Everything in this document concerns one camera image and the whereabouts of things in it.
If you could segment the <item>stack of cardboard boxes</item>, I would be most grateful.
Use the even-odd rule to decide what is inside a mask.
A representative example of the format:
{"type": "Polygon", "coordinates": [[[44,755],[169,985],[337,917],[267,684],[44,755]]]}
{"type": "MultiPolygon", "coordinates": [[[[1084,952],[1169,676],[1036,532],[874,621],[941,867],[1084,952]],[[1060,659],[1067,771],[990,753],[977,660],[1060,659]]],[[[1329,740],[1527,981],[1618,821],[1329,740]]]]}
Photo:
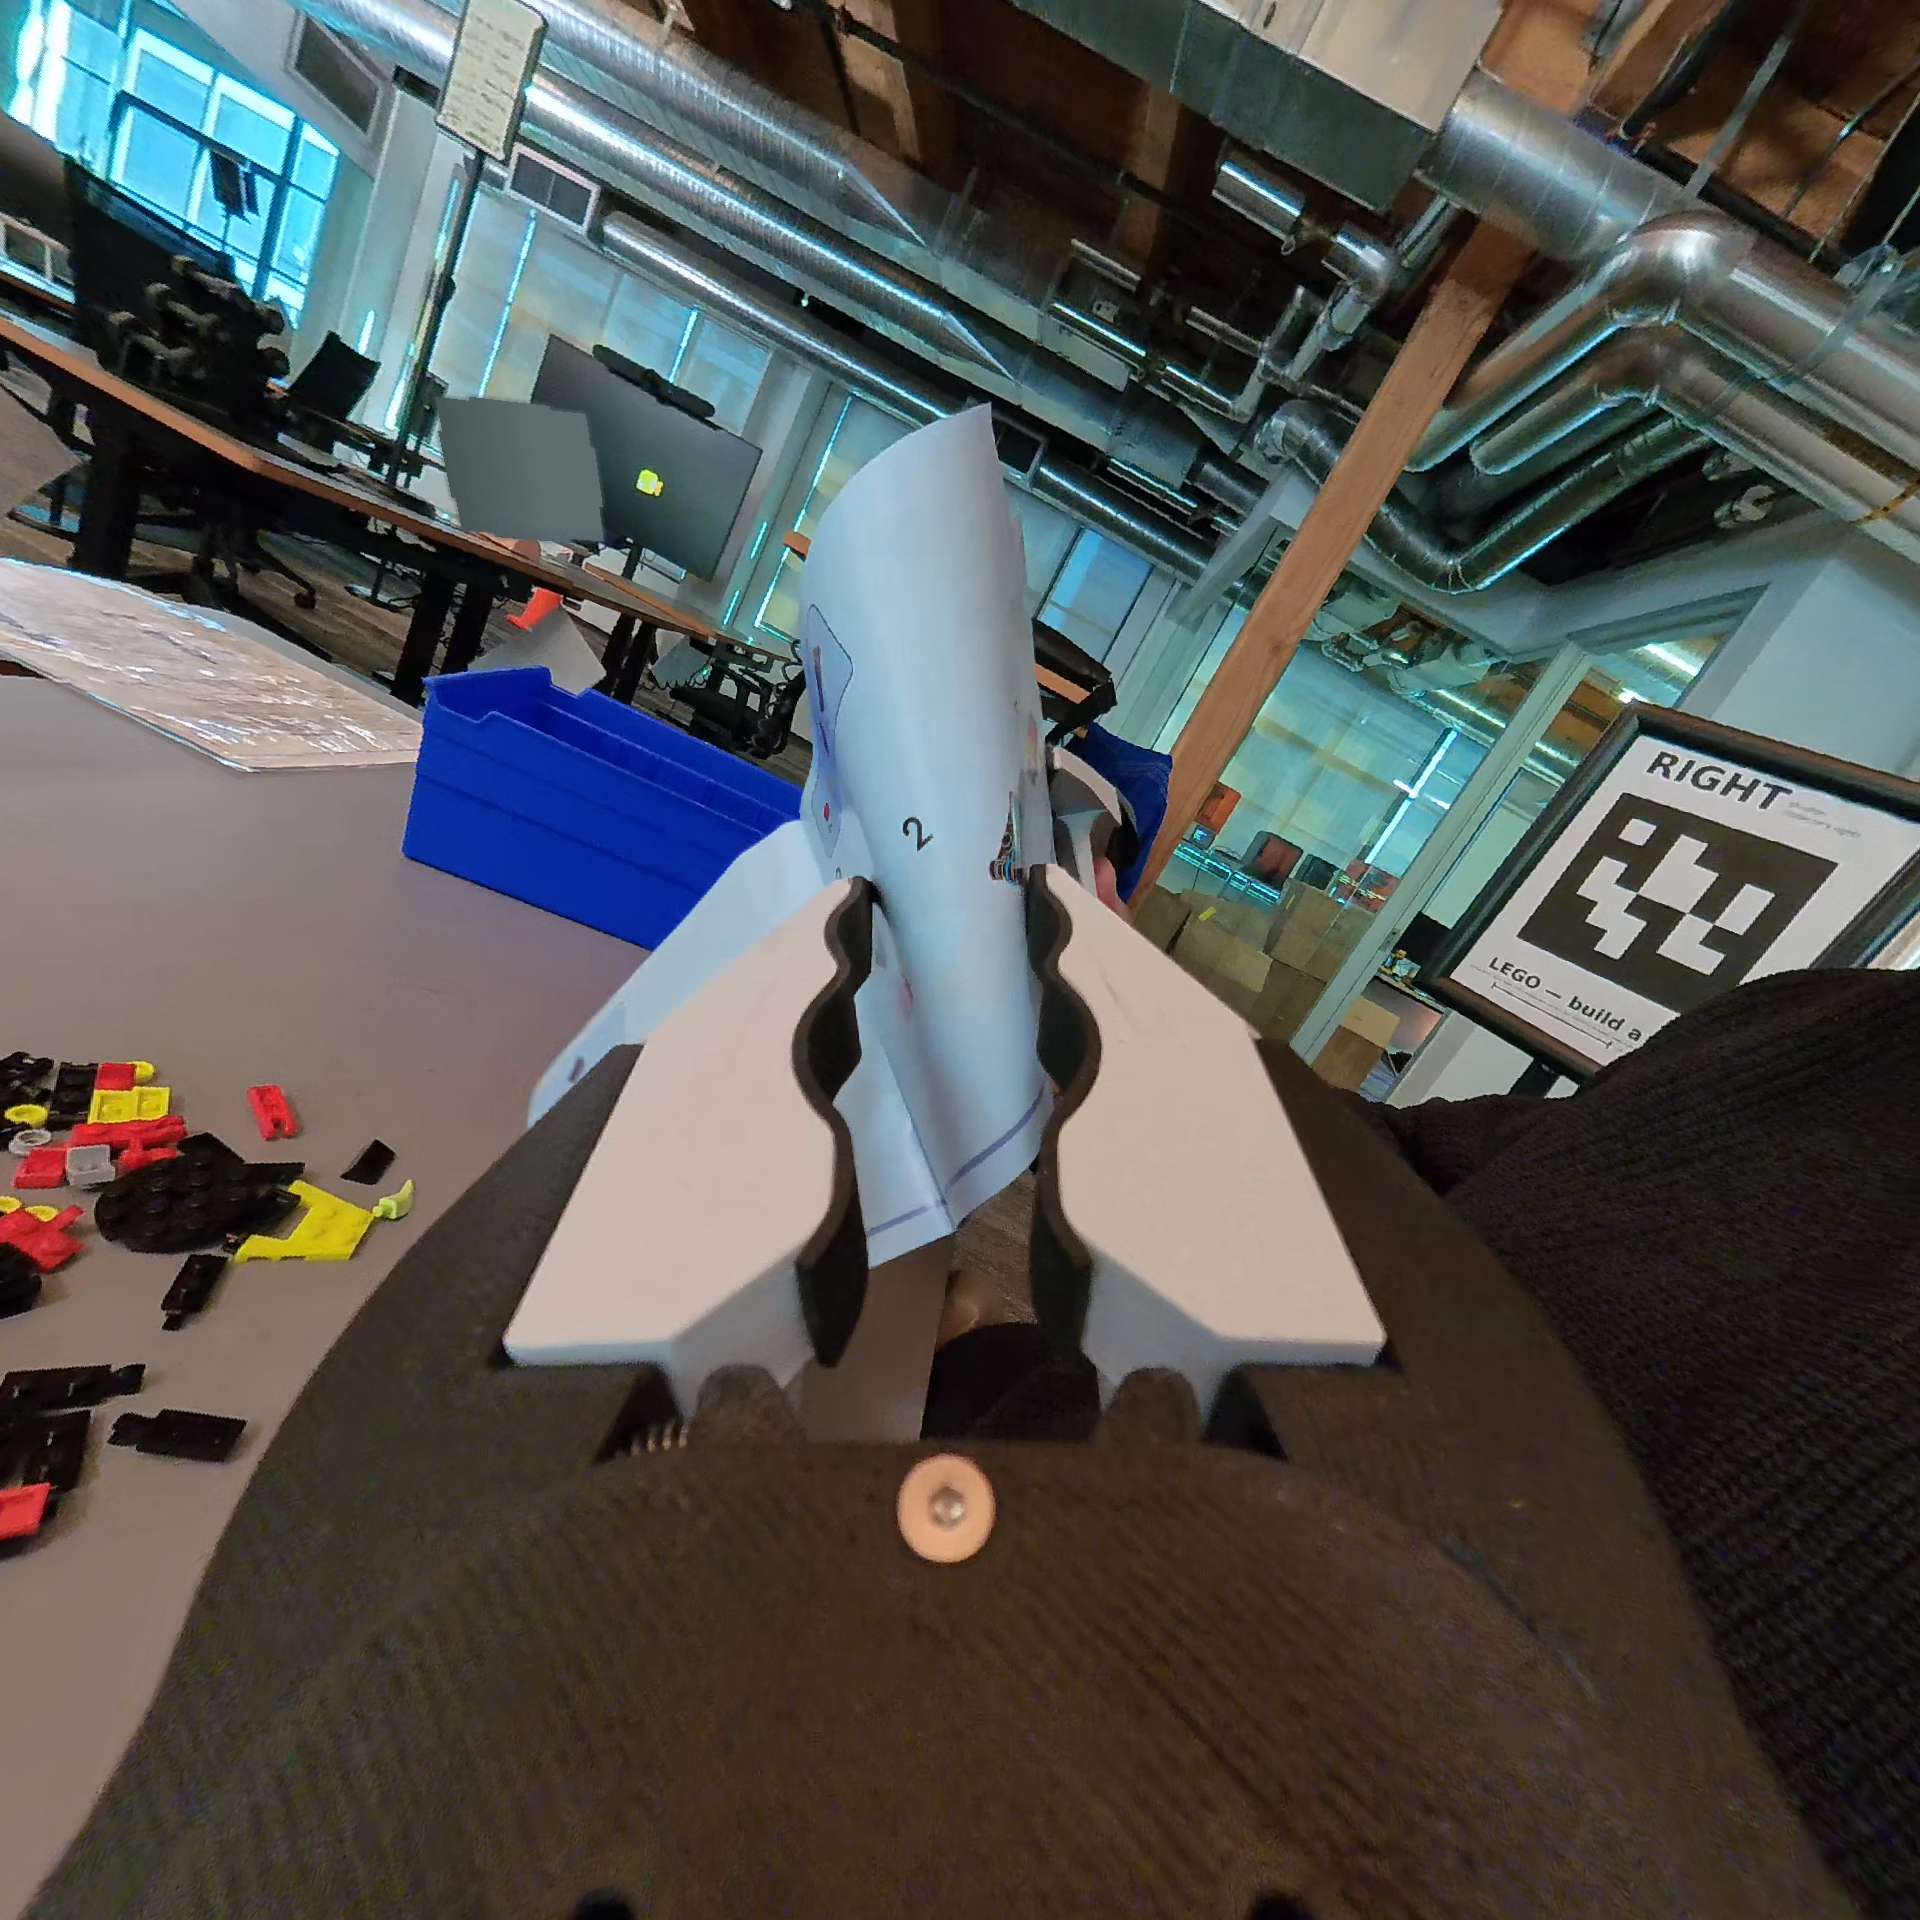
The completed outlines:
{"type": "MultiPolygon", "coordinates": [[[[1262,1041],[1291,1045],[1374,918],[1286,883],[1278,901],[1157,886],[1134,908],[1134,925],[1262,1041]]],[[[1358,1092],[1375,1070],[1418,1049],[1430,1027],[1426,1002],[1375,977],[1313,1057],[1313,1070],[1329,1085],[1358,1092]]]]}

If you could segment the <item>framed marker sign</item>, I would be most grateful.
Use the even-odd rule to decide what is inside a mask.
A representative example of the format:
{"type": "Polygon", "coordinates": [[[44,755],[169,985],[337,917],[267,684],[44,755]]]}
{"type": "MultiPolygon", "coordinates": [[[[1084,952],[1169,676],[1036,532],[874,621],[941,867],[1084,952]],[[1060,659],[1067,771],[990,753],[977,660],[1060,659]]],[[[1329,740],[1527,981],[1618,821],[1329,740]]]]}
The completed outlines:
{"type": "Polygon", "coordinates": [[[1631,704],[1419,982],[1586,1083],[1747,981],[1895,964],[1915,876],[1915,781],[1631,704]]]}

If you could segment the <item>wooden ceiling beam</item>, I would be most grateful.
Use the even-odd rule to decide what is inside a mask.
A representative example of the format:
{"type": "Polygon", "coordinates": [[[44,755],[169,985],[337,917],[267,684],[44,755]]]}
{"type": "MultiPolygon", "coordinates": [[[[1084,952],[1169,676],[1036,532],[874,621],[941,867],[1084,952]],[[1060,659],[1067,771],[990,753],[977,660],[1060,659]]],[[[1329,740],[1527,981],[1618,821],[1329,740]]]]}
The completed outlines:
{"type": "Polygon", "coordinates": [[[1169,806],[1132,906],[1165,872],[1214,784],[1295,657],[1313,616],[1354,558],[1409,454],[1435,419],[1525,274],[1530,244],[1489,221],[1475,226],[1412,322],[1375,395],[1215,666],[1173,748],[1169,806]]]}

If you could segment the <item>blue plastic bin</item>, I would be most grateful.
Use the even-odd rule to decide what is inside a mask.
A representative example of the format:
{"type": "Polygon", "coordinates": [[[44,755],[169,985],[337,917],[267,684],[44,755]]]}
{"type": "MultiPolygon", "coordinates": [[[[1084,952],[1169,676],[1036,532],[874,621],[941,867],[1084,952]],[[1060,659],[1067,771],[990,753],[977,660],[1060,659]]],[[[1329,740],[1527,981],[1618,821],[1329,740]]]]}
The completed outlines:
{"type": "Polygon", "coordinates": [[[404,858],[644,952],[799,789],[541,667],[426,689],[404,858]]]}

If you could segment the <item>person's dark knit sweater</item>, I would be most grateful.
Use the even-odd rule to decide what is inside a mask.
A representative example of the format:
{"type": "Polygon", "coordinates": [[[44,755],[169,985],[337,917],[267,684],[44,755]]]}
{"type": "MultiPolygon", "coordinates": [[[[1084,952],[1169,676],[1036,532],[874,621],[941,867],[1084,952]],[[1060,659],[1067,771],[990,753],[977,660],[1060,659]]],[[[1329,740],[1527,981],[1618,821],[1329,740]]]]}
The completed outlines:
{"type": "Polygon", "coordinates": [[[1862,1916],[1917,1916],[1917,982],[1806,969],[1566,1098],[1356,1114],[1540,1308],[1862,1916]]]}

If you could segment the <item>white hanging sign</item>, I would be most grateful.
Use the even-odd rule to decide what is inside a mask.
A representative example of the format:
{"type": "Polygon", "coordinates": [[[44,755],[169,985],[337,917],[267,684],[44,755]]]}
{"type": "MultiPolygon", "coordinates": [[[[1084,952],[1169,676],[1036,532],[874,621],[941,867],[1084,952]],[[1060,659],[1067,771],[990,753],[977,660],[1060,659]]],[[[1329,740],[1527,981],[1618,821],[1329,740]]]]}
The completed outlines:
{"type": "Polygon", "coordinates": [[[543,13],[525,2],[466,2],[438,93],[437,126],[506,164],[543,46],[543,13]]]}

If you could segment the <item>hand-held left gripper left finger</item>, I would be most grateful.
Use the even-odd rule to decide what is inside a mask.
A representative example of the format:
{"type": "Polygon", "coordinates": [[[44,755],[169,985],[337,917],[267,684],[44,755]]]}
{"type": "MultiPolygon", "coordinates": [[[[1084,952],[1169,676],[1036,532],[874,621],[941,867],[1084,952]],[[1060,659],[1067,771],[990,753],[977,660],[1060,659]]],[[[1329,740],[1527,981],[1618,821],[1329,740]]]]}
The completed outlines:
{"type": "Polygon", "coordinates": [[[503,1350],[638,1360],[677,1404],[749,1364],[788,1386],[847,1350],[868,1292],[852,1137],[875,891],[835,880],[641,1045],[503,1350]]]}

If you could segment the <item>clear plastic bag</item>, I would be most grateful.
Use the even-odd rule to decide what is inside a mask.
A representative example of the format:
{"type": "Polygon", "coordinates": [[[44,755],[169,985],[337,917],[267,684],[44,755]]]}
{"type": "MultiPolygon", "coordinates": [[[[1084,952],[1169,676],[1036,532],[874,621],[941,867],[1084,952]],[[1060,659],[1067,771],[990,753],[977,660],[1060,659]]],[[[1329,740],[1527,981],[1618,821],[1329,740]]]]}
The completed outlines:
{"type": "Polygon", "coordinates": [[[422,723],[229,612],[79,572],[3,562],[7,662],[247,773],[413,765],[422,723]]]}

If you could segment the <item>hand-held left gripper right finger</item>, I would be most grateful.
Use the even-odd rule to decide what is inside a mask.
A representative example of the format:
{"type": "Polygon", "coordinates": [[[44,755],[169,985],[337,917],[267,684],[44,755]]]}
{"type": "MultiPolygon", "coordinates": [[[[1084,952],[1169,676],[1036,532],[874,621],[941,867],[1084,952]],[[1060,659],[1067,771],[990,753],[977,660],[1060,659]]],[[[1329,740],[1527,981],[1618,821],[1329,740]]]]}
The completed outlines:
{"type": "Polygon", "coordinates": [[[1038,1058],[1030,1301],[1109,1386],[1369,1364],[1385,1329],[1257,1036],[1063,869],[1027,885],[1038,1058]]]}

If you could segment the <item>wooden desk black legs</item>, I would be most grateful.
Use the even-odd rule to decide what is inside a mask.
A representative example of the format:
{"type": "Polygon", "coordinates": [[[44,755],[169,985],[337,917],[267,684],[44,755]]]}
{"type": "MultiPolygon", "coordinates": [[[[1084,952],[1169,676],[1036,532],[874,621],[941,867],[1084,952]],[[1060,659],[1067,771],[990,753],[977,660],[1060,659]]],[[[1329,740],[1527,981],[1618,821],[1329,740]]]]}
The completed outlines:
{"type": "Polygon", "coordinates": [[[660,634],[719,637],[706,617],[674,609],[619,574],[523,558],[426,514],[357,469],[321,472],[238,440],[108,372],[89,349],[36,321],[4,310],[3,339],[86,416],[86,483],[68,554],[68,564],[83,574],[126,581],[142,497],[157,493],[161,485],[211,485],[244,525],[316,538],[420,574],[390,676],[390,693],[410,707],[420,707],[437,672],[466,672],[493,609],[513,590],[546,587],[566,601],[612,610],[604,676],[623,702],[654,660],[660,634]]]}

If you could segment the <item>light blue instruction booklet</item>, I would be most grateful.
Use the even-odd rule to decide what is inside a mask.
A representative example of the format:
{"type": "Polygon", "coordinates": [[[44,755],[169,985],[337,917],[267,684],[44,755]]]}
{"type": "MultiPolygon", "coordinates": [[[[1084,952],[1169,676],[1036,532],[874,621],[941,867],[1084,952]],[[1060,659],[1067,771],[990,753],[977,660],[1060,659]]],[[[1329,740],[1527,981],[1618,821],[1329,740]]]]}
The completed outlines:
{"type": "Polygon", "coordinates": [[[799,818],[739,856],[535,1083],[539,1121],[829,880],[877,896],[836,1098],[874,1261],[955,1232],[1029,1170],[1051,1108],[1025,880],[1053,860],[1025,545],[987,408],[866,461],[818,521],[797,653],[799,818]]]}

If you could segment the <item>blue jacket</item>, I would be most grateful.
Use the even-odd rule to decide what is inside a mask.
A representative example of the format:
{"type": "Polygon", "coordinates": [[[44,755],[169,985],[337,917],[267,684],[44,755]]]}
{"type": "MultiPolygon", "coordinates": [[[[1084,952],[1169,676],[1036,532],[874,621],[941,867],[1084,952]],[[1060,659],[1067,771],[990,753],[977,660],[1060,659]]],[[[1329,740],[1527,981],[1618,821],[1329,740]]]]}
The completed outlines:
{"type": "Polygon", "coordinates": [[[1123,826],[1111,836],[1107,860],[1113,864],[1113,899],[1127,906],[1165,821],[1171,757],[1138,748],[1101,725],[1077,731],[1071,753],[1119,795],[1123,826]]]}

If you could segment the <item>black webcam bar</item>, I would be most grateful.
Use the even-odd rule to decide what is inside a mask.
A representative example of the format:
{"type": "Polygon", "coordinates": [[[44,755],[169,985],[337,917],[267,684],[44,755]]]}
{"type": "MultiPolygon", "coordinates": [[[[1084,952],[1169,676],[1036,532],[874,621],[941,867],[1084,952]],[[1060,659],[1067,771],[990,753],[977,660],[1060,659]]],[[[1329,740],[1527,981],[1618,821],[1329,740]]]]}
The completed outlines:
{"type": "Polygon", "coordinates": [[[623,353],[617,353],[614,348],[610,348],[606,342],[597,342],[593,348],[593,360],[606,372],[610,372],[612,378],[619,378],[626,384],[635,386],[641,394],[647,394],[647,397],[652,397],[652,400],[655,400],[655,403],[660,403],[670,410],[677,410],[686,416],[692,416],[702,422],[709,422],[709,426],[713,422],[715,408],[713,408],[711,400],[706,400],[705,395],[699,395],[694,390],[687,390],[687,388],[674,384],[666,376],[633,361],[623,353]]]}

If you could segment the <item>black monitor screen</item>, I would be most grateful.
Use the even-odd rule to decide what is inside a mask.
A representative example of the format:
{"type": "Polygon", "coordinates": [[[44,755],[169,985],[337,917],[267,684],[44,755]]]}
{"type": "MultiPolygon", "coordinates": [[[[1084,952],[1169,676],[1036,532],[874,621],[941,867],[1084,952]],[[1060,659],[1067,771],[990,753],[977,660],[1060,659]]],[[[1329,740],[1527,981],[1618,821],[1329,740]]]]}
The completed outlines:
{"type": "Polygon", "coordinates": [[[532,403],[587,419],[604,546],[715,579],[762,459],[755,443],[647,397],[558,333],[546,339],[532,403]]]}

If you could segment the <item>pile of lego pieces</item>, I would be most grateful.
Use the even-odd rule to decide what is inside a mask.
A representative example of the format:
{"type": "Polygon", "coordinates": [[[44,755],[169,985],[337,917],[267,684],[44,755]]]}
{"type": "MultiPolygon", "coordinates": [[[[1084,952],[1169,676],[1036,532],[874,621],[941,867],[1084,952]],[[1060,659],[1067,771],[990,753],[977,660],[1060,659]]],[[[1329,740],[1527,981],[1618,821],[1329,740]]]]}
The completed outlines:
{"type": "MultiPolygon", "coordinates": [[[[167,1261],[161,1331],[188,1331],[236,1265],[343,1265],[377,1222],[411,1214],[398,1155],[370,1140],[327,1188],[297,1158],[252,1158],[194,1131],[153,1062],[3,1058],[3,1315],[4,1329],[52,1301],[92,1246],[167,1261]]],[[[142,1360],[4,1362],[3,1555],[35,1548],[79,1489],[94,1417],[109,1450],[227,1462],[238,1417],[123,1410],[146,1384],[142,1360]]]]}

